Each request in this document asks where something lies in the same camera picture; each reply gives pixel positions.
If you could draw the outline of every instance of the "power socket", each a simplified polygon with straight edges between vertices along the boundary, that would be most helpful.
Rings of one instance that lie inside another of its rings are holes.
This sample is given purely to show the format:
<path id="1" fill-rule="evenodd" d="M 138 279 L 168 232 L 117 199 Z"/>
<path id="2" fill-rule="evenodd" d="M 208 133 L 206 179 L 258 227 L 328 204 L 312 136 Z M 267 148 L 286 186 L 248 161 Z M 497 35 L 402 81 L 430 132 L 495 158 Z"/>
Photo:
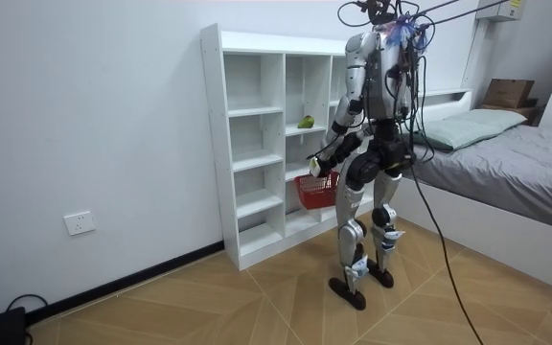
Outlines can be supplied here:
<path id="1" fill-rule="evenodd" d="M 93 222 L 93 215 L 90 212 L 66 216 L 63 219 L 65 219 L 67 231 L 72 236 L 95 230 L 95 222 Z"/>

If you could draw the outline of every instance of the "gray pillow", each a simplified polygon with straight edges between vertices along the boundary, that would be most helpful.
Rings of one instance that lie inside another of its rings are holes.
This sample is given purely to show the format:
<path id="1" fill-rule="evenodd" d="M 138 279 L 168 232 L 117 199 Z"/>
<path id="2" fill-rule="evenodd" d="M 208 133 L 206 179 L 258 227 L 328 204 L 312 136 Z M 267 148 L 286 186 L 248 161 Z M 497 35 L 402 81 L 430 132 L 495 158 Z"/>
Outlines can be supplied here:
<path id="1" fill-rule="evenodd" d="M 527 120 L 523 115 L 514 111 L 490 109 L 475 109 L 446 118 L 446 120 L 455 119 L 495 127 L 500 130 L 500 133 Z"/>
<path id="2" fill-rule="evenodd" d="M 459 150 L 479 141 L 496 137 L 502 130 L 496 126 L 448 117 L 441 121 L 425 122 L 425 136 L 437 150 Z M 423 137 L 416 132 L 414 142 L 424 144 Z"/>

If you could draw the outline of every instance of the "red plastic basket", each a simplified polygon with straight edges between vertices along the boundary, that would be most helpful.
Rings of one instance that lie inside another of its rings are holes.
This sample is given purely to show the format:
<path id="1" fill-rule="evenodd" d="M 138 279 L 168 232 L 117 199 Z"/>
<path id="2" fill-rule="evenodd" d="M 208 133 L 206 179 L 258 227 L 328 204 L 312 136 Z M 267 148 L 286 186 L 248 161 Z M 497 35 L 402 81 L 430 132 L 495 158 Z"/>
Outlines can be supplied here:
<path id="1" fill-rule="evenodd" d="M 295 186 L 302 205 L 308 210 L 334 206 L 339 176 L 338 172 L 330 172 L 327 177 L 314 177 L 311 174 L 295 177 Z"/>

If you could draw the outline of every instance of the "humanoid robot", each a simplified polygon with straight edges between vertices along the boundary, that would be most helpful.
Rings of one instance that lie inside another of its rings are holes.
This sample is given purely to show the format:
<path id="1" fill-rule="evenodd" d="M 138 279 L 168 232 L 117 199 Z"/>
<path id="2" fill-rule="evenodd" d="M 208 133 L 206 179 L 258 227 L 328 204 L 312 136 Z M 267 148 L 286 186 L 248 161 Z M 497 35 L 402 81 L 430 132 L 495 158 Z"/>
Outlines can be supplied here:
<path id="1" fill-rule="evenodd" d="M 310 173 L 324 176 L 344 162 L 336 188 L 338 249 L 344 281 L 332 278 L 330 288 L 358 310 L 365 309 L 365 297 L 358 290 L 358 281 L 366 273 L 384 287 L 394 286 L 389 273 L 389 257 L 403 235 L 395 228 L 396 212 L 389 206 L 402 170 L 414 160 L 402 140 L 399 123 L 410 111 L 409 68 L 417 59 L 414 47 L 392 44 L 387 40 L 387 27 L 394 13 L 389 13 L 389 0 L 358 3 L 369 10 L 374 24 L 369 33 L 357 34 L 346 44 L 346 94 L 342 96 L 331 128 L 322 140 L 321 151 L 310 161 Z M 356 118 L 364 113 L 361 130 L 350 131 Z M 368 149 L 353 153 L 366 137 L 373 136 Z M 368 259 L 363 248 L 367 234 L 364 224 L 355 219 L 365 185 L 376 179 L 372 228 L 376 261 Z"/>

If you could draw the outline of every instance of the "white bed frame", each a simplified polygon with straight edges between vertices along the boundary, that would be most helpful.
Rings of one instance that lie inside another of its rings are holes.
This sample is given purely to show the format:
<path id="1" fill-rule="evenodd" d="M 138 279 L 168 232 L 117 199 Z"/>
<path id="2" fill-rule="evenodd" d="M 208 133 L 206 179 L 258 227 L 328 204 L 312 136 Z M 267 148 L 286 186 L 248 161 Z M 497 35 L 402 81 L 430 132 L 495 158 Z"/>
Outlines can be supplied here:
<path id="1" fill-rule="evenodd" d="M 469 110 L 472 92 L 453 99 L 459 101 L 428 106 L 425 119 L 445 118 Z M 421 184 L 421 188 L 445 237 L 552 285 L 551 225 L 426 184 Z M 402 180 L 392 206 L 401 218 L 437 231 L 414 181 Z"/>

